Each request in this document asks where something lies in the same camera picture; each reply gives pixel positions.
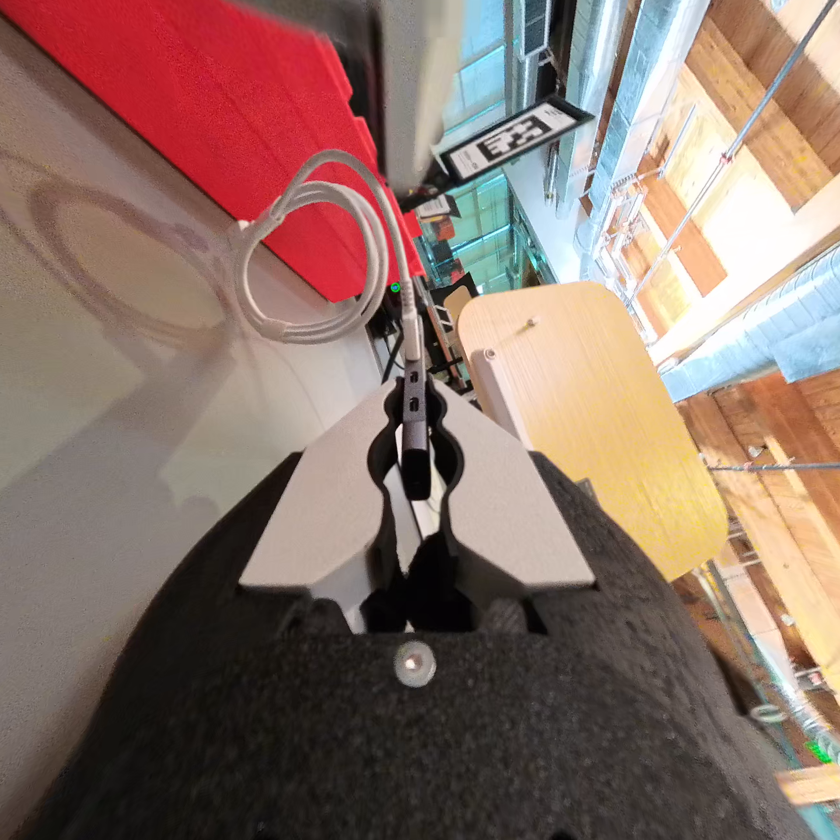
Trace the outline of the silver air duct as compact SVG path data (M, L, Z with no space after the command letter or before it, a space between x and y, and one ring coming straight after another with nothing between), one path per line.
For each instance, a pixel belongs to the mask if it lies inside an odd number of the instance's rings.
M727 322L661 379L673 403L777 371L795 383L839 368L839 245Z
M613 187L633 175L673 96L708 1L643 1L589 198L604 214Z

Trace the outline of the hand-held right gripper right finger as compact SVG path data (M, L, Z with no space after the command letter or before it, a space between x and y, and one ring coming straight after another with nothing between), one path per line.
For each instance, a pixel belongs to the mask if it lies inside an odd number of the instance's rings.
M430 381L439 406L436 454L445 464L441 527L455 556L456 588L479 611L493 602L590 589L595 574L522 442L446 385Z

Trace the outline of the black framed tag sign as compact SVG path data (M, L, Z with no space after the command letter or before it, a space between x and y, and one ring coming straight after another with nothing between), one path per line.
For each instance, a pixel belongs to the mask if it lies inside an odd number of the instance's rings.
M593 114L553 93L442 152L440 162L452 185L463 186L594 119Z

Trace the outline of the pale grey panel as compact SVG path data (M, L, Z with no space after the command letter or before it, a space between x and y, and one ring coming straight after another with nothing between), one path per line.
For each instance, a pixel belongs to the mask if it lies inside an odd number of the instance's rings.
M462 1L375 2L381 35L384 173L394 194L417 188L444 132L459 68Z

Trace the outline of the red plastic bin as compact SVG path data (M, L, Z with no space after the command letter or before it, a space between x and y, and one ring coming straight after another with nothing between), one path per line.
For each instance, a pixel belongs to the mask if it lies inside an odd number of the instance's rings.
M168 162L255 221L318 152L377 175L324 37L233 2L2 1L2 13Z

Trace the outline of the grey desk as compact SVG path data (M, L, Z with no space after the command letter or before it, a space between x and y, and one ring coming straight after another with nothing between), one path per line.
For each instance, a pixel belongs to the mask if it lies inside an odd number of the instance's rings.
M2 18L2 838L199 539L376 389L365 331L261 339L231 218Z

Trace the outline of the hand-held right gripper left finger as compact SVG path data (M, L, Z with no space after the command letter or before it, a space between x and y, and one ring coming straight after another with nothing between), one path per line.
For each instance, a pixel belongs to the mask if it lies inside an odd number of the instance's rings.
M364 603L400 575L385 478L396 467L403 388L389 381L310 444L239 578L258 593L334 602L350 630L369 630Z

